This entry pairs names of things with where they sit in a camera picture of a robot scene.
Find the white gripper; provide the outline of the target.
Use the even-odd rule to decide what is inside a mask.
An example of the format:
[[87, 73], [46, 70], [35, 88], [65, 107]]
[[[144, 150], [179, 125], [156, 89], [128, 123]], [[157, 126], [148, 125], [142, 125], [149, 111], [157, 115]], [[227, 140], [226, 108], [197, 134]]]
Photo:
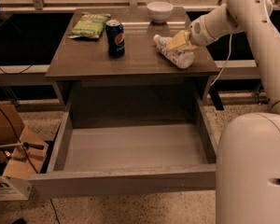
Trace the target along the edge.
[[182, 52], [186, 52], [187, 50], [195, 50], [198, 46], [205, 47], [216, 42], [217, 39], [207, 29], [205, 18], [206, 16], [202, 15], [190, 24], [189, 31], [182, 30], [173, 36], [167, 43], [167, 49], [177, 48]]

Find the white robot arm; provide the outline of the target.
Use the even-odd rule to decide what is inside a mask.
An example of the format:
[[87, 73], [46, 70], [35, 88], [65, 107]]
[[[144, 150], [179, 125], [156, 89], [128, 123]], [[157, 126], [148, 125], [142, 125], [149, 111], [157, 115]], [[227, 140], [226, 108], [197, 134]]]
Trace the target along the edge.
[[245, 33], [267, 109], [226, 125], [217, 144], [216, 224], [280, 224], [280, 32], [270, 0], [226, 0], [189, 26], [186, 44], [205, 47]]

